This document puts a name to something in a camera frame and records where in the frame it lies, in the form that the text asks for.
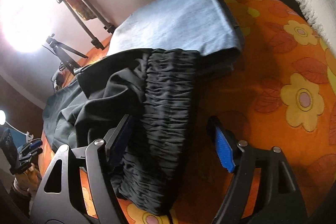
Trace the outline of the white gloved left hand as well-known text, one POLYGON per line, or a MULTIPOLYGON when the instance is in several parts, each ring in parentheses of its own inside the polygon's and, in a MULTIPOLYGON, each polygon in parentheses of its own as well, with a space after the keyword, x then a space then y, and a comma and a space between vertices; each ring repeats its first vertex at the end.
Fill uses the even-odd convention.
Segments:
POLYGON ((16 174, 13 181, 13 190, 23 196, 36 195, 42 176, 34 164, 21 174, 16 174))

